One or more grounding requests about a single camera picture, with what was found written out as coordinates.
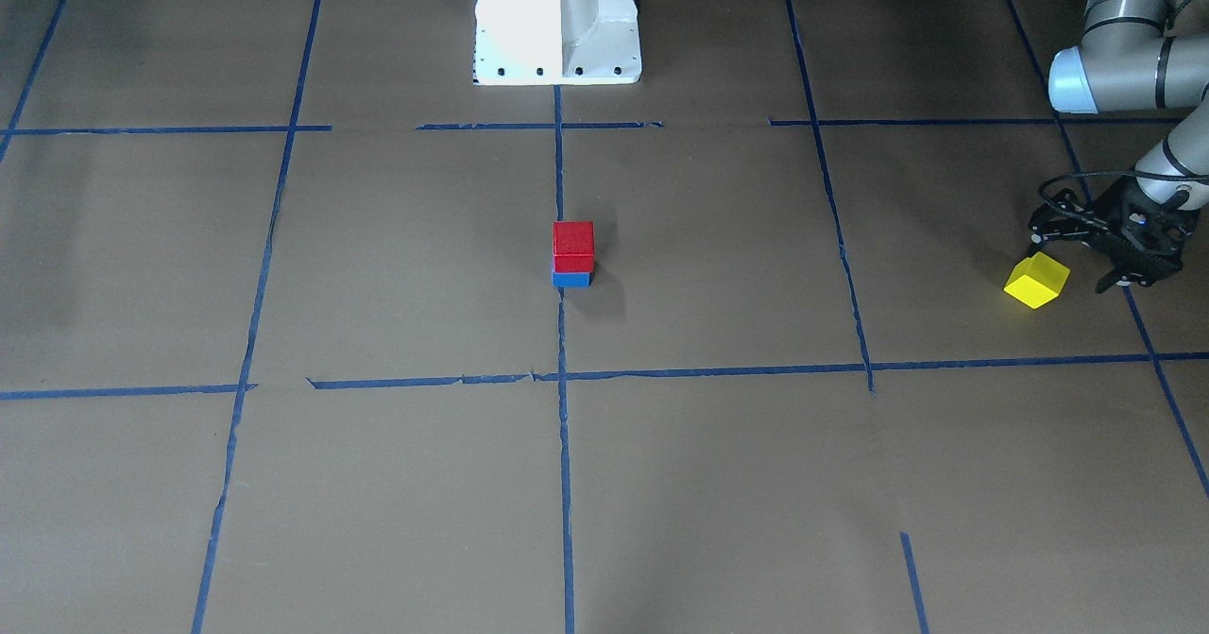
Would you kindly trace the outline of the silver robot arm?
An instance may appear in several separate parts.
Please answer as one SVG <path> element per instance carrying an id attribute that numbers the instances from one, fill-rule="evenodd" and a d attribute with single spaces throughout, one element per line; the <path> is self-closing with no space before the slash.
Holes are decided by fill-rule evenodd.
<path id="1" fill-rule="evenodd" d="M 1049 104 L 1058 113 L 1188 109 L 1152 150 L 1113 172 L 1113 183 L 1081 202 L 1063 177 L 1062 192 L 1039 189 L 1031 252 L 1076 241 L 1113 267 L 1097 290 L 1152 286 L 1182 271 L 1184 243 L 1207 204 L 1205 34 L 1176 36 L 1176 0 L 1088 0 L 1078 44 L 1049 65 Z"/>

